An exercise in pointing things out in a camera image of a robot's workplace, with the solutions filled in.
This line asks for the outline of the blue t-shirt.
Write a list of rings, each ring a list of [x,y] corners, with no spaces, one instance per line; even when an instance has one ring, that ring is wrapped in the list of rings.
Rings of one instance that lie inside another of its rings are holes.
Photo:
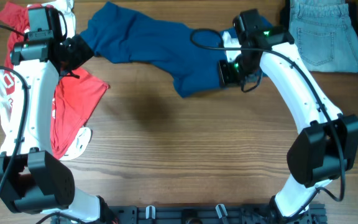
[[[223,88],[218,63],[226,54],[197,47],[183,23],[153,19],[107,2],[80,35],[96,56],[112,63],[145,62],[169,73],[181,97]]]

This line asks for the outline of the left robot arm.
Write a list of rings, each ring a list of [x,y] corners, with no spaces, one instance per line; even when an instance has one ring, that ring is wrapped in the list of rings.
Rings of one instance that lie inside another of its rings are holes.
[[[77,223],[117,223],[102,197],[75,187],[71,170],[52,154],[50,126],[55,87],[93,53],[67,36],[64,15],[52,7],[28,11],[30,30],[14,45],[15,75],[9,134],[0,149],[0,202],[12,213],[42,214]]]

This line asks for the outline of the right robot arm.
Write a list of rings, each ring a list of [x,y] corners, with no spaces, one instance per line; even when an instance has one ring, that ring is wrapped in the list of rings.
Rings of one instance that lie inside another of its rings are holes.
[[[259,216],[268,223],[310,217],[311,201],[333,180],[346,183],[358,147],[358,118],[345,116],[323,93],[303,64],[294,38],[283,27],[266,27],[255,9],[233,20],[236,38],[221,37],[226,58],[219,62],[222,86],[259,84],[267,75],[288,106],[298,137],[287,152],[290,176]]]

